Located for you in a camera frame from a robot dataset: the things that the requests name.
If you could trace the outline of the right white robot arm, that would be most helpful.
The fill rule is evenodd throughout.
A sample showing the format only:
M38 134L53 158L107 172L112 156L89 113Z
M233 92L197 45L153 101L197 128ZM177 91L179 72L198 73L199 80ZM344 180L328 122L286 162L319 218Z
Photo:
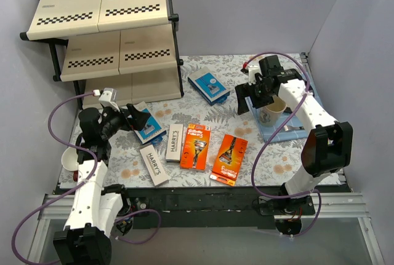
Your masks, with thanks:
M264 199L277 202L285 214L296 212L301 200L315 192L315 187L330 174L350 164L353 128L348 122L338 122L328 114L309 91L307 75L296 69L266 69L256 73L255 83L235 88L238 114L248 112L246 98L253 108L261 108L282 99L301 121L308 137L301 152L302 165L292 178L285 182L280 194L264 194Z

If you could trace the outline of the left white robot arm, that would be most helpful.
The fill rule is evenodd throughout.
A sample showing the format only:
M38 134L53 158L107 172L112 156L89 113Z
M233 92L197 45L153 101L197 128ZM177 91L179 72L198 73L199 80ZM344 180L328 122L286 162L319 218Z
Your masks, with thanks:
M116 217L126 215L131 201L119 184L103 187L111 154L110 138L119 130L143 130L151 114L143 104L116 110L87 108L79 115L81 134L75 150L78 180L70 215L53 244L62 264L109 264L110 233Z

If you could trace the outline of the blue razor box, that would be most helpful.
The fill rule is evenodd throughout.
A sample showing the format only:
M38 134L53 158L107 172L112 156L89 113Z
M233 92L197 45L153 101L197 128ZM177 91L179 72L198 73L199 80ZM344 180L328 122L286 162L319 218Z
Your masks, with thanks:
M154 117L148 105L143 101L135 105L135 108L143 113L149 113L150 117L140 131L134 131L142 144L151 143L155 139L161 139L166 134L166 129L157 118Z
M201 68L191 73L188 82L211 106L223 103L230 95L230 90L208 68Z

